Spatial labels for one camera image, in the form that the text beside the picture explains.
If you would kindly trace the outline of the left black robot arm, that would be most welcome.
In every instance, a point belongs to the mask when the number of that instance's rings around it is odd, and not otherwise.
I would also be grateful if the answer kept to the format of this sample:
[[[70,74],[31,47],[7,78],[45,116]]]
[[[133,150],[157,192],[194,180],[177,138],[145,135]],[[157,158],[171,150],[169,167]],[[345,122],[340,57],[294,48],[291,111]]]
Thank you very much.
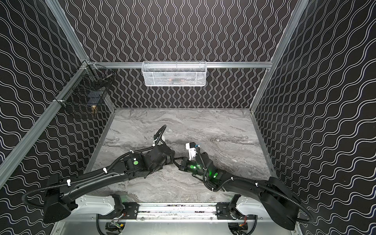
[[[172,163],[175,151],[166,144],[128,152],[109,166],[76,177],[54,174],[48,179],[43,222],[55,223],[78,210],[78,198],[102,187],[147,176]]]

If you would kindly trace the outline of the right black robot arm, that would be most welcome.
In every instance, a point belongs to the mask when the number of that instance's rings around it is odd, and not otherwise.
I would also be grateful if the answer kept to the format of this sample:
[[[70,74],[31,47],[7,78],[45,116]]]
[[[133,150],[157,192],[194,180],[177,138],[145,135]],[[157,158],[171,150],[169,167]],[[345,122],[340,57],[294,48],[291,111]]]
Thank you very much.
[[[250,197],[263,205],[277,225],[291,231],[295,229],[301,201],[279,179],[270,177],[268,180],[254,180],[233,175],[214,166],[205,152],[197,156],[195,161],[182,157],[181,163],[177,163],[175,158],[171,159],[180,171],[198,176],[208,190],[224,190]]]

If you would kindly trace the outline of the brass padlock in basket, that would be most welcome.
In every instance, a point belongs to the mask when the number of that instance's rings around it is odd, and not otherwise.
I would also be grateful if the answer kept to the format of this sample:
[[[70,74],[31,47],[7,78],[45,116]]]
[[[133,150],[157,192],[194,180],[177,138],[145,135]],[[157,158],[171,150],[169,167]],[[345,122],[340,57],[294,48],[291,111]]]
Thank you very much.
[[[97,115],[98,109],[97,109],[96,105],[92,105],[91,106],[91,113],[92,113],[92,116],[96,116]]]

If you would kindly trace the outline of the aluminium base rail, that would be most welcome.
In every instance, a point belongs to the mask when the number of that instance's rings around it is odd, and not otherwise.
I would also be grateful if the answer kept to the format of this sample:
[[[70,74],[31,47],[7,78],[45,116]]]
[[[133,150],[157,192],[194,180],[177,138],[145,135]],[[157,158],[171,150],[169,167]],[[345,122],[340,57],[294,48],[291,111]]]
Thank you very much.
[[[93,207],[72,213],[65,221],[95,220],[134,222],[232,222],[255,218],[269,219],[265,208],[253,199],[240,199],[240,204],[227,203],[125,203],[115,215],[101,215]]]

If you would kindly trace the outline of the white mesh wall basket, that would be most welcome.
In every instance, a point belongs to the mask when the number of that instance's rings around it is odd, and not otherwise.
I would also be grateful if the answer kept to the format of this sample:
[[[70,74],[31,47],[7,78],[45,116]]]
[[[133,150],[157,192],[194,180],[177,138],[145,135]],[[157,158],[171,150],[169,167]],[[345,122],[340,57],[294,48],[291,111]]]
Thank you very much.
[[[144,61],[142,75],[149,87],[203,87],[206,61]]]

